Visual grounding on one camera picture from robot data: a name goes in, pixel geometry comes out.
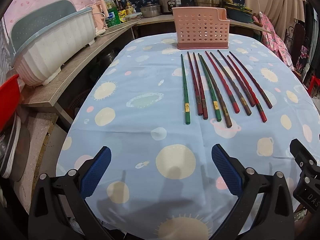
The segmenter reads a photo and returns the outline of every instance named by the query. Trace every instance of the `sun pattern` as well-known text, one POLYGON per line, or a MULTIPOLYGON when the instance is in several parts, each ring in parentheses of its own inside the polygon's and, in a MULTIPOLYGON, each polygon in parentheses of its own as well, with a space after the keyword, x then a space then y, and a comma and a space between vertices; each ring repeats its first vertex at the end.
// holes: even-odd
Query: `sun pattern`
POLYGON ((198 219, 199 216, 172 216, 172 219, 167 218, 164 223, 160 223, 154 234, 163 240, 208 240, 212 235, 212 228, 207 227, 209 222, 202 222, 203 217, 198 219))

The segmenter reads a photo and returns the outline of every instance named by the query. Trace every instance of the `red chopstick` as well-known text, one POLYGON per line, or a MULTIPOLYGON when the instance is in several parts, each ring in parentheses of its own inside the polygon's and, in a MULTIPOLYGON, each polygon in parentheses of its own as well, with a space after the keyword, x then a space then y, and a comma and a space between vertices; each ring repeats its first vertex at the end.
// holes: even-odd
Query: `red chopstick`
POLYGON ((209 58, 209 60, 210 60, 211 64, 213 65, 215 71, 217 72, 217 74, 218 74, 218 76, 219 76, 219 78, 220 78, 220 80, 221 80, 221 82, 222 82, 222 84, 224 86, 224 89, 226 90, 226 92, 227 92, 227 94, 229 96, 229 99, 231 101, 231 104, 233 106, 234 111, 236 112, 236 114, 239 113, 240 112, 239 106, 238 106, 238 104, 237 104, 237 102, 236 102, 236 100, 235 100, 230 88, 228 87, 226 81, 224 80, 221 72, 219 71, 217 65, 213 62, 212 58, 209 56, 207 51, 205 51, 205 53, 207 54, 207 57, 209 58))
POLYGON ((218 50, 219 54, 221 55, 221 57, 223 58, 223 60, 227 63, 227 65, 229 66, 229 68, 231 69, 231 71, 233 72, 233 74, 235 75, 238 83, 240 84, 240 87, 242 88, 245 96, 247 97, 247 99, 249 100, 249 103, 251 106, 254 106, 254 100, 252 99, 252 97, 250 96, 249 91, 247 90, 246 86, 243 84, 243 82, 241 81, 241 78, 238 76, 237 72, 233 69, 233 67, 231 66, 231 64, 229 63, 229 61, 226 59, 226 57, 222 54, 222 52, 220 50, 218 50))
POLYGON ((234 63, 234 61, 231 59, 231 57, 228 55, 228 59, 231 61, 231 63, 234 65, 234 67, 236 68, 236 70, 238 71, 239 75, 241 76, 243 82, 245 83, 245 85, 247 86, 247 89, 249 90, 253 100, 256 103, 257 109, 259 111, 259 114, 261 116, 261 119, 263 122, 267 121, 266 115, 263 112, 263 109, 259 103, 259 100, 257 99, 255 93, 252 91, 252 88, 250 87, 249 83, 247 82, 247 80, 245 79, 244 75, 241 73, 240 69, 237 67, 236 63, 234 63))
POLYGON ((244 69, 244 71, 248 74, 248 76, 251 78, 252 82, 255 84, 255 86, 257 87, 257 89, 259 90, 260 94, 262 95, 264 101, 267 103, 267 106, 271 109, 272 108, 272 104, 269 100, 269 98, 266 96, 265 92, 262 90, 262 88, 260 87, 260 85, 257 83, 257 81, 254 79, 254 77, 251 75, 251 73, 247 70, 247 68, 241 63, 241 61, 235 56, 233 55, 233 53, 231 51, 229 51, 229 53, 236 59, 236 61, 238 61, 238 63, 240 64, 240 66, 244 69))
POLYGON ((203 109, 203 119, 207 120, 208 119, 208 109, 207 109, 207 104, 205 102, 203 85, 202 85, 199 66, 198 66, 198 63, 197 63, 197 59, 196 59, 196 54, 195 53, 193 53, 193 58, 195 60, 196 71, 197 71, 198 82, 199 82, 200 98, 201 98, 202 109, 203 109))
POLYGON ((195 90, 195 95, 196 95, 196 103, 197 103, 198 115, 203 115, 203 108, 202 108, 201 98, 200 98, 198 84, 197 84, 197 80, 196 80, 196 75, 195 75, 195 72, 193 70, 192 61, 191 61, 190 54, 189 54, 188 51, 187 51, 187 54, 188 54, 188 59, 189 59, 189 64, 190 64, 190 69, 191 69, 193 88, 195 90))

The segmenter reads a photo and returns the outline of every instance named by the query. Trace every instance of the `beige curtain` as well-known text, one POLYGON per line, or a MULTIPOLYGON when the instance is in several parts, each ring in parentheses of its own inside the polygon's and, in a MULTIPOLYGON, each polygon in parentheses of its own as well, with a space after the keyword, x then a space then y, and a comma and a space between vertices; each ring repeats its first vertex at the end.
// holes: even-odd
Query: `beige curtain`
POLYGON ((305 0, 245 0, 253 12, 263 12, 271 21, 278 36, 284 40, 285 30, 294 26, 295 19, 304 22, 303 1, 305 0))

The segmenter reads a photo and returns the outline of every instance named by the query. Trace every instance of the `wooden shelf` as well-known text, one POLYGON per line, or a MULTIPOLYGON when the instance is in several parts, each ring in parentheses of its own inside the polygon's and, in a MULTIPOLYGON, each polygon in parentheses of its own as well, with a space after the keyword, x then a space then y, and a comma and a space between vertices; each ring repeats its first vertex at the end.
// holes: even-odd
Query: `wooden shelf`
MULTIPOLYGON (((242 23, 235 20, 231 20, 231 19, 228 19, 228 20, 230 20, 230 26, 240 26, 240 27, 253 29, 261 32, 271 33, 265 30, 264 28, 259 27, 252 23, 242 23)), ((174 22, 173 15, 159 15, 151 18, 142 18, 135 26, 141 26, 141 25, 152 24, 152 23, 163 23, 163 22, 174 22)))

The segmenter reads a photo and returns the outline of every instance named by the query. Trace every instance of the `bottle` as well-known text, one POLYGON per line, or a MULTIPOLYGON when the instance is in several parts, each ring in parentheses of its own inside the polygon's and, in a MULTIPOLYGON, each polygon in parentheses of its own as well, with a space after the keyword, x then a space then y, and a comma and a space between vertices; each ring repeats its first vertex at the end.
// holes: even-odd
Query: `bottle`
POLYGON ((129 0, 127 0, 127 6, 125 7, 125 11, 126 11, 127 15, 134 13, 134 9, 133 9, 131 3, 129 2, 129 0))
POLYGON ((125 9, 122 6, 121 0, 118 0, 118 15, 120 18, 120 22, 124 23, 126 22, 125 17, 127 16, 127 12, 125 11, 125 9))
POLYGON ((108 28, 120 24, 120 18, 117 11, 116 5, 113 3, 113 1, 106 1, 106 5, 108 8, 108 16, 106 15, 106 22, 108 25, 108 28))
POLYGON ((122 11, 122 10, 124 10, 124 8, 122 6, 121 0, 118 0, 118 11, 122 11))

